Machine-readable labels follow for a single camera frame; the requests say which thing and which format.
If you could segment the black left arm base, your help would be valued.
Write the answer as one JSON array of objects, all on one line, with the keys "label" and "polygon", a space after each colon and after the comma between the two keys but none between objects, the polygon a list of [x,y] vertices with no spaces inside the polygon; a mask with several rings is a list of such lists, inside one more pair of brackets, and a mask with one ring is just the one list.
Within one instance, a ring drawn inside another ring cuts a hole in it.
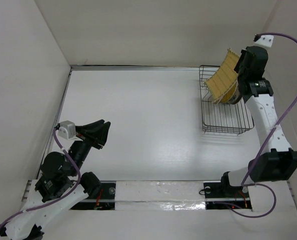
[{"label": "black left arm base", "polygon": [[115,209],[116,181],[104,181],[101,191],[95,197],[88,197],[76,205],[71,210],[76,211],[109,211]]}]

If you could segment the round bamboo tray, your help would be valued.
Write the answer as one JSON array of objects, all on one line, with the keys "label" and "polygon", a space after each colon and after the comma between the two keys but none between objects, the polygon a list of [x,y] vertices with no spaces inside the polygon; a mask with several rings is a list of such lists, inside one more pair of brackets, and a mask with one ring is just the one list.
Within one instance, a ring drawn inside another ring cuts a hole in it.
[{"label": "round bamboo tray", "polygon": [[236,81],[234,85],[227,91],[227,93],[220,100],[224,104],[232,104],[236,101],[239,96],[238,82]]}]

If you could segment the square bamboo mat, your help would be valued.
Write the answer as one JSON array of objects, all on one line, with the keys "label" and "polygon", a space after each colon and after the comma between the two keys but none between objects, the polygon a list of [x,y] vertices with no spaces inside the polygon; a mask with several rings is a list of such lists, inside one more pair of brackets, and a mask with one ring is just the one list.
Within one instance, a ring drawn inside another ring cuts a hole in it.
[{"label": "square bamboo mat", "polygon": [[221,103],[220,101],[222,97],[235,84],[235,82],[238,82],[238,74],[234,71],[234,68],[239,59],[240,56],[229,48],[218,70],[212,77],[205,81],[205,85],[211,94],[213,103]]}]

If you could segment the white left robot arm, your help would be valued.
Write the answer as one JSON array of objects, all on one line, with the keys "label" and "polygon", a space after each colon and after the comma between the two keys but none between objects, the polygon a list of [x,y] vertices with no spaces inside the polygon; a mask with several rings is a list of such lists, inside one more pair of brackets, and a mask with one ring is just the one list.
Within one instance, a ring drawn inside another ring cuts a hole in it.
[{"label": "white left robot arm", "polygon": [[101,181],[91,171],[81,173],[81,167],[92,148],[105,146],[110,127],[111,122],[100,119],[86,125],[67,120],[53,128],[60,151],[46,155],[34,193],[19,212],[0,224],[0,238],[41,240],[43,229],[56,217],[84,199],[102,196]]}]

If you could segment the blue and white floral plate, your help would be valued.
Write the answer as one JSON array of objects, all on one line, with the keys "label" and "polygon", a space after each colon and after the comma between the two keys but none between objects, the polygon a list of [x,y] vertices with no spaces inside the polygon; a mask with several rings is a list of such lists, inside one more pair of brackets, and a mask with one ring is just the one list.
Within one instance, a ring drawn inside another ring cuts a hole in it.
[{"label": "blue and white floral plate", "polygon": [[239,92],[238,84],[236,84],[234,87],[232,87],[232,89],[230,89],[226,95],[228,98],[226,103],[230,104],[230,105],[237,104],[242,98],[242,96]]}]

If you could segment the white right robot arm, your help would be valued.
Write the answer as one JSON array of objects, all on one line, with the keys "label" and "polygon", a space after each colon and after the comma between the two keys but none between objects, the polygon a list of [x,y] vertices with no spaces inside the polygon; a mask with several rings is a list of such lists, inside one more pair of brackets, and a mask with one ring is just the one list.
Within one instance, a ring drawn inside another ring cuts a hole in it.
[{"label": "white right robot arm", "polygon": [[234,68],[238,74],[238,91],[251,113],[260,149],[247,167],[223,174],[219,190],[226,197],[243,186],[287,181],[297,169],[297,151],[291,147],[278,122],[273,88],[263,77],[267,61],[265,48],[248,46],[241,51]]}]

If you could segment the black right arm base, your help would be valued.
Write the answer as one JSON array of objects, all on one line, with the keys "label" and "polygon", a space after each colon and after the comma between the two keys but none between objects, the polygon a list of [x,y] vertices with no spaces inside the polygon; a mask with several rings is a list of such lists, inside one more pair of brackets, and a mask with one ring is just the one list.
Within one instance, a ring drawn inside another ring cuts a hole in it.
[{"label": "black right arm base", "polygon": [[204,196],[207,210],[252,209],[247,188],[242,189],[240,186],[225,188],[220,181],[205,181],[198,193]]}]

